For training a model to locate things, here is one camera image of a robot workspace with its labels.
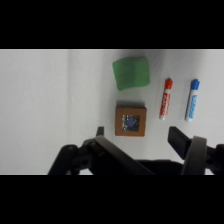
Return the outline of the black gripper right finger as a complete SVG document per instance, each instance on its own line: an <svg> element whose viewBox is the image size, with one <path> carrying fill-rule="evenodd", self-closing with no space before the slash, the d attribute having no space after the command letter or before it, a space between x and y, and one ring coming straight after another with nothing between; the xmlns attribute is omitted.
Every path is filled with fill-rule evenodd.
<svg viewBox="0 0 224 224"><path fill-rule="evenodd" d="M212 148L206 138L190 139L175 126L169 128L167 141L184 161L182 175L204 175L206 169L224 175L224 144Z"/></svg>

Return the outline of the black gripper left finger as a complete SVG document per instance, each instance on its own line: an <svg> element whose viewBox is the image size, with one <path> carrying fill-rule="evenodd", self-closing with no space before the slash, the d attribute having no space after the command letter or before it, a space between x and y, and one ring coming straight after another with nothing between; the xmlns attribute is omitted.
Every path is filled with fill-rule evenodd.
<svg viewBox="0 0 224 224"><path fill-rule="evenodd" d="M103 127L99 127L96 136L85 140L80 147L63 146L48 174L79 175L85 169L93 175L153 175L153 172L106 139Z"/></svg>

